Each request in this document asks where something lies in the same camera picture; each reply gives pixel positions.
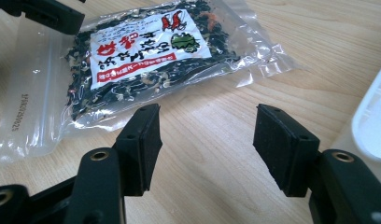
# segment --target wooden table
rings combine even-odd
[[[161,1],[62,2],[92,18]],[[129,223],[312,222],[308,198],[286,198],[252,146],[256,105],[282,108],[329,148],[381,68],[381,0],[247,2],[303,69],[242,88],[214,80],[160,100],[163,147],[151,191],[126,198]],[[19,21],[0,10],[0,118]],[[35,194],[75,175],[84,153],[118,133],[64,139],[48,156],[0,165],[0,185]]]

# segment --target white plastic container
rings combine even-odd
[[[381,182],[381,70],[332,148],[362,158]]]

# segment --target light wood surface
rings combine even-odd
[[[61,2],[92,18],[162,1]],[[312,222],[308,198],[286,198],[252,146],[256,105],[282,108],[321,140],[320,150],[329,148],[381,67],[381,0],[247,2],[303,69],[242,88],[217,79],[160,100],[163,147],[150,192],[126,198],[129,223]],[[0,10],[0,118],[19,21]],[[64,139],[48,156],[0,165],[0,186],[22,184],[31,194],[53,186],[118,133]]]

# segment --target transparent plastic package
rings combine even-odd
[[[211,77],[247,68],[233,79],[240,87],[295,67],[245,2],[227,3],[235,7],[183,0],[125,10],[86,21],[75,41],[23,20],[0,161],[50,153],[69,134],[114,131],[135,107]]]

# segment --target wood grain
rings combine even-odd
[[[163,1],[62,2],[92,18]],[[330,147],[381,67],[381,0],[247,3],[302,69],[242,88],[221,77],[161,99],[162,151],[151,192],[126,198],[129,223],[312,222],[308,199],[286,198],[252,146],[256,105],[281,107]],[[18,26],[0,10],[0,118]],[[0,186],[35,194],[75,175],[84,153],[118,133],[67,138],[48,156],[0,165]]]

